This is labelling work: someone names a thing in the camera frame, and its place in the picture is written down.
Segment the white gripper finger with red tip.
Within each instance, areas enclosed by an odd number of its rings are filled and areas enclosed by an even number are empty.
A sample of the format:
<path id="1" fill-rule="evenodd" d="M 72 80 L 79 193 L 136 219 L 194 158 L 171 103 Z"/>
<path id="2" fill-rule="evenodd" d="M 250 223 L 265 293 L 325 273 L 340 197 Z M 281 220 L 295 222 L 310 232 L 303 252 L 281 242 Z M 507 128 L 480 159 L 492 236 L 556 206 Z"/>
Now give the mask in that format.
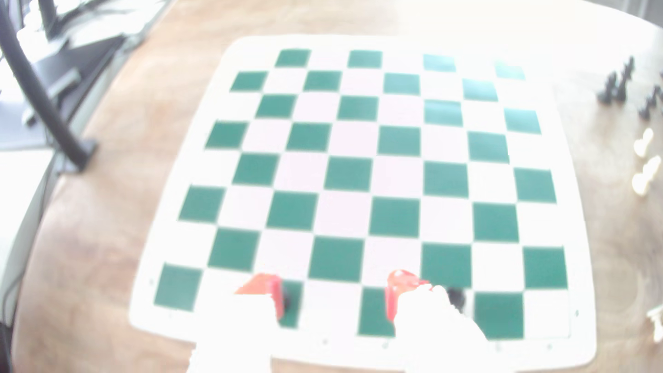
<path id="1" fill-rule="evenodd" d="M 443 286 L 396 269 L 387 277 L 385 305 L 404 372 L 512 372 Z"/>
<path id="2" fill-rule="evenodd" d="M 187 372 L 271 372 L 286 291 L 275 274 L 255 274 L 194 316 L 195 347 Z"/>

